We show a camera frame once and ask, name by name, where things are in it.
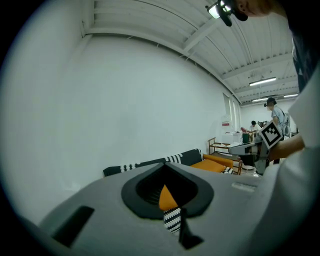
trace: human arm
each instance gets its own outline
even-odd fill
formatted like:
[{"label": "human arm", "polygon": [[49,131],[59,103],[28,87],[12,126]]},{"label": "human arm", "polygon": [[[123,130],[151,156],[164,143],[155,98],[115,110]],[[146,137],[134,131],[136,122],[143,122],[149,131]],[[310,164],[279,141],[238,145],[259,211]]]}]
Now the human arm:
[{"label": "human arm", "polygon": [[279,123],[278,117],[277,117],[277,116],[273,116],[273,117],[272,117],[272,120],[273,120],[273,122],[275,123],[275,125],[277,126],[278,123]]}]

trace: orange cushion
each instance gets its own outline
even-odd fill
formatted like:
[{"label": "orange cushion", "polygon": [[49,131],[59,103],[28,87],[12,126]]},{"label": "orange cushion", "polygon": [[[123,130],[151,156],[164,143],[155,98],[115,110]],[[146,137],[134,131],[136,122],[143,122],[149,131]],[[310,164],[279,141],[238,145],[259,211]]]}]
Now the orange cushion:
[{"label": "orange cushion", "polygon": [[226,167],[224,167],[222,164],[207,159],[201,162],[197,162],[191,165],[191,167],[216,173],[221,173],[226,169]]},{"label": "orange cushion", "polygon": [[176,201],[174,200],[174,198],[172,197],[172,195],[170,194],[166,185],[164,185],[164,187],[161,191],[161,194],[160,194],[159,208],[162,211],[167,211],[167,210],[170,210],[175,207],[178,207],[178,205],[177,205]]}]

